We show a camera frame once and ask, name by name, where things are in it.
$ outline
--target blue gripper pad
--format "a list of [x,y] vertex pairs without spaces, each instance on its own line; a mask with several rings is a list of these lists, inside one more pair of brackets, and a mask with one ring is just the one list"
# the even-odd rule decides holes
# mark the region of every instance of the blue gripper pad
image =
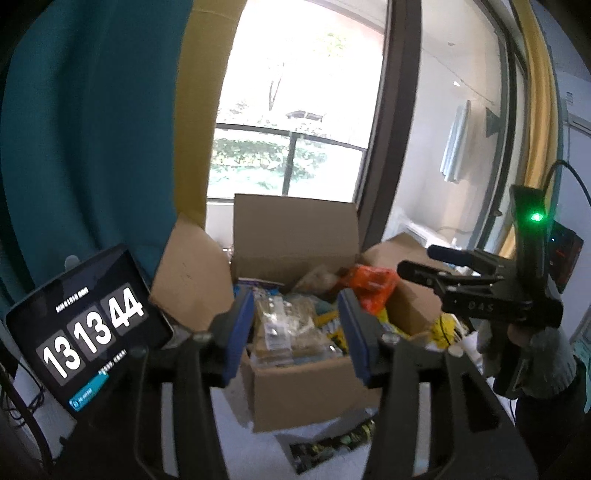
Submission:
[[223,351],[222,382],[224,387],[238,372],[240,358],[248,339],[254,313],[255,302],[252,289],[241,287],[230,310],[217,315],[209,328],[216,346]]
[[355,375],[368,386],[372,379],[372,367],[378,360],[379,337],[384,330],[376,317],[361,308],[350,288],[342,290],[337,300]]

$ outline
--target box flap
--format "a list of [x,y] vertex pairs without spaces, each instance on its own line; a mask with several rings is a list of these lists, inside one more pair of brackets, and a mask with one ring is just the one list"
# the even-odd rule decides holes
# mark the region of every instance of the box flap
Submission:
[[150,301],[181,325],[206,330],[234,300],[228,256],[182,213],[168,238]]
[[319,263],[350,266],[358,252],[353,203],[267,195],[234,198],[232,263],[237,277],[290,283]]
[[[363,261],[376,267],[396,267],[402,260],[411,260],[433,268],[451,271],[444,263],[432,260],[427,250],[407,233],[375,245],[363,254]],[[386,303],[391,323],[416,335],[430,328],[441,313],[441,300],[430,288],[402,280]]]

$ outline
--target window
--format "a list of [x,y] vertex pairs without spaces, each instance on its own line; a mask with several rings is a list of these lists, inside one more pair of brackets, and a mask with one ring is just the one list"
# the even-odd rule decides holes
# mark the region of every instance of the window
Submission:
[[217,112],[208,198],[352,201],[374,119],[381,30],[306,0],[249,0]]
[[410,231],[473,248],[499,213],[496,193],[517,175],[525,83],[521,72],[511,80],[517,59],[484,2],[423,0],[422,13],[413,122],[384,237]]

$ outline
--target teal curtain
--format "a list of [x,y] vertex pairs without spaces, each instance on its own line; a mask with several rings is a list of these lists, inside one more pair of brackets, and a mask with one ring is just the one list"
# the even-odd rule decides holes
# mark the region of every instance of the teal curtain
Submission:
[[0,309],[125,243],[148,280],[174,225],[173,108],[191,0],[55,0],[0,113]]

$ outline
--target cardboard box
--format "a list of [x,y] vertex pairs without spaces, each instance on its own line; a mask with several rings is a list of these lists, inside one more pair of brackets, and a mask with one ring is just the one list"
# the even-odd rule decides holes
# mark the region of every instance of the cardboard box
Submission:
[[[421,248],[397,237],[373,247],[362,260],[395,268],[405,255],[420,255]],[[230,273],[228,259],[215,241],[179,216],[152,285],[151,301],[197,331],[232,304],[232,278],[264,278],[291,286],[321,264],[335,271],[349,268],[361,260],[355,205],[236,195],[234,249]],[[424,329],[438,309],[432,292],[406,284],[388,305],[391,318],[408,333]],[[362,385],[348,356],[255,368],[244,355],[241,371],[256,432],[318,423],[379,404],[380,392]]]

